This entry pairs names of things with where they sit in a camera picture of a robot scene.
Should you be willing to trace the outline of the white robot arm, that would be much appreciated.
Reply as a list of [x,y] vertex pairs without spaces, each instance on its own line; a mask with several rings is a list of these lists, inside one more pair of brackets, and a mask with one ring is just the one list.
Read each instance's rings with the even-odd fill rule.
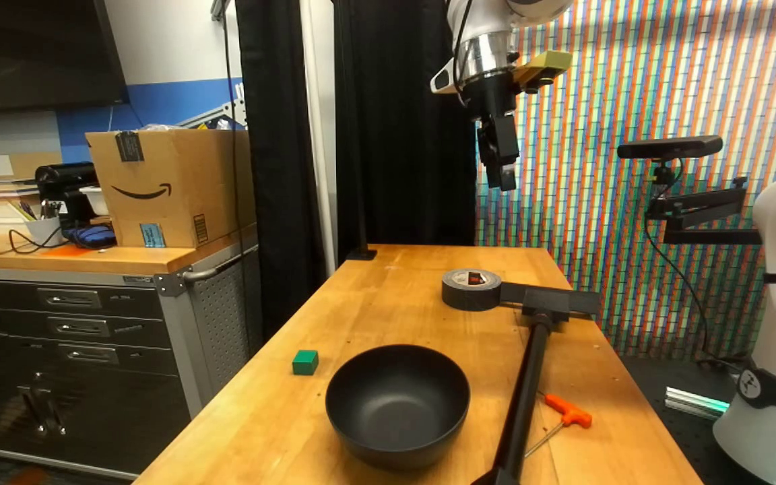
[[[510,52],[512,31],[545,24],[570,0],[444,0],[453,36],[449,60],[431,93],[453,93],[479,129],[488,183],[514,187],[514,94],[522,85]],[[748,365],[737,376],[728,413],[714,424],[716,446],[745,471],[776,485],[776,183],[759,192],[753,215],[766,252],[766,316]]]

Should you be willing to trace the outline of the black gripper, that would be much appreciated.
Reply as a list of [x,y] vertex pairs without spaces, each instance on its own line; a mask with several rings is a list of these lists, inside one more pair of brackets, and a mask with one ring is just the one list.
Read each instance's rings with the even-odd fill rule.
[[468,107],[479,122],[479,142],[488,188],[514,192],[514,160],[518,160],[518,133],[514,133],[514,93],[506,75],[479,78],[468,86]]

